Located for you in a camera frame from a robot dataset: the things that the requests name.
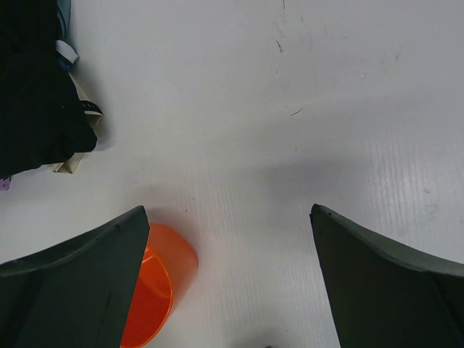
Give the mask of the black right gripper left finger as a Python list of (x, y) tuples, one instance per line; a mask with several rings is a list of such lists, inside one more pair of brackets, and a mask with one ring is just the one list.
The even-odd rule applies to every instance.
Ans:
[(1, 264), (1, 346), (119, 347), (148, 235), (137, 206)]

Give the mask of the black cloth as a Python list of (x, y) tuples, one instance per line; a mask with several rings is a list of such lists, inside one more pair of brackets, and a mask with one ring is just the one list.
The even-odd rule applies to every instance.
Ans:
[(74, 88), (58, 34), (57, 1), (1, 2), (1, 178), (64, 159)]

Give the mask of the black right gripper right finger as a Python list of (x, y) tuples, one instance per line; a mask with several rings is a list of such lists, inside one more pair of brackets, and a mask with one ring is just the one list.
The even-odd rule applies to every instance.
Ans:
[(341, 347), (463, 346), (463, 264), (319, 204), (310, 222)]

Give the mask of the cream canvas cloth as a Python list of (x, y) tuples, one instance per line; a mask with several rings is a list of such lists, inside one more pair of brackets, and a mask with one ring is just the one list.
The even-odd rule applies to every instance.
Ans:
[(84, 154), (96, 147), (96, 129), (104, 117), (99, 106), (88, 97), (72, 73), (68, 73), (74, 88), (72, 109), (66, 112), (64, 159), (54, 163), (54, 173), (73, 174)]

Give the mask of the lilac purple shirt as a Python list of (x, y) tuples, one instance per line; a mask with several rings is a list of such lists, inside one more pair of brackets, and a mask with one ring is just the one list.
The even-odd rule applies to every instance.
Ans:
[(12, 178), (6, 177), (0, 179), (0, 191), (8, 191), (11, 185)]

